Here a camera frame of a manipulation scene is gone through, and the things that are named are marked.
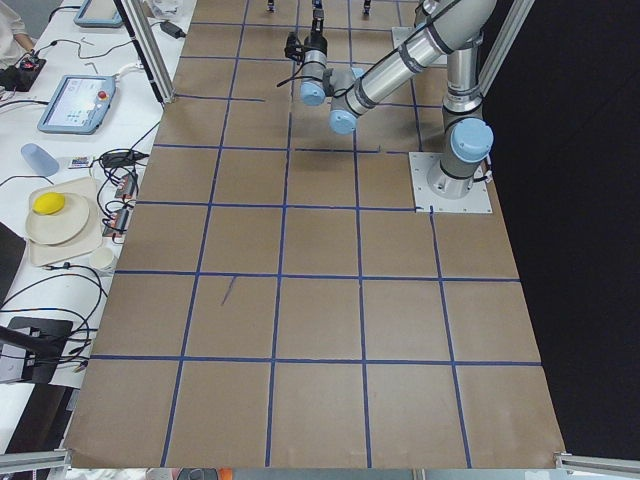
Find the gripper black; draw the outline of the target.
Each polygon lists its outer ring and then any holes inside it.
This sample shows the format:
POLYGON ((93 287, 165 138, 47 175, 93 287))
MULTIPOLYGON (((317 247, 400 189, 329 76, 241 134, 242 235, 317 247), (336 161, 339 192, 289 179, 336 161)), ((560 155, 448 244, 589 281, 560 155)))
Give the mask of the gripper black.
POLYGON ((326 51, 328 48, 328 42, 323 35, 323 18, 314 18, 311 25, 309 35, 305 38, 305 49, 326 51))

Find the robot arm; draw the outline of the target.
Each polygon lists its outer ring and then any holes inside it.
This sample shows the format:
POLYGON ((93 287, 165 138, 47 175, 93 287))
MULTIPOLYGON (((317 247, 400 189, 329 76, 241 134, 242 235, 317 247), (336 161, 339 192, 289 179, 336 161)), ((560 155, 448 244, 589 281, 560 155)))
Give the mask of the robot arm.
POLYGON ((324 12, 314 4, 310 32, 304 40, 289 34, 287 58, 299 66, 300 100, 308 106, 330 104, 329 127, 350 135, 359 118, 397 90, 445 62, 440 79, 443 142, 439 160, 426 181, 441 198, 458 200, 480 181, 477 171, 493 144, 483 119, 479 86, 479 49, 483 28, 496 7, 493 1, 420 1, 405 39, 372 66, 332 68, 323 33, 324 12))

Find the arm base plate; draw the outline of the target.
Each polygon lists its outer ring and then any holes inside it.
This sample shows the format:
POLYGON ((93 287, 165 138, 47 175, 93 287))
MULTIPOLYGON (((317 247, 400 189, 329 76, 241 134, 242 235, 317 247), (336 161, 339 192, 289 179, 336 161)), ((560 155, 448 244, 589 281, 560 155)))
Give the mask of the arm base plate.
MULTIPOLYGON (((404 42, 413 33, 413 30, 414 30, 413 27, 402 27, 402 26, 392 27, 391 37, 392 37, 393 47, 396 48, 402 42, 404 42)), ((435 68, 445 68, 446 66, 447 66, 446 55, 439 56, 437 59, 435 59, 431 63, 431 67, 435 67, 435 68)))
POLYGON ((482 169, 467 179, 454 179, 441 169, 442 153, 410 152, 415 210, 423 213, 492 214, 488 187, 475 182, 482 169))

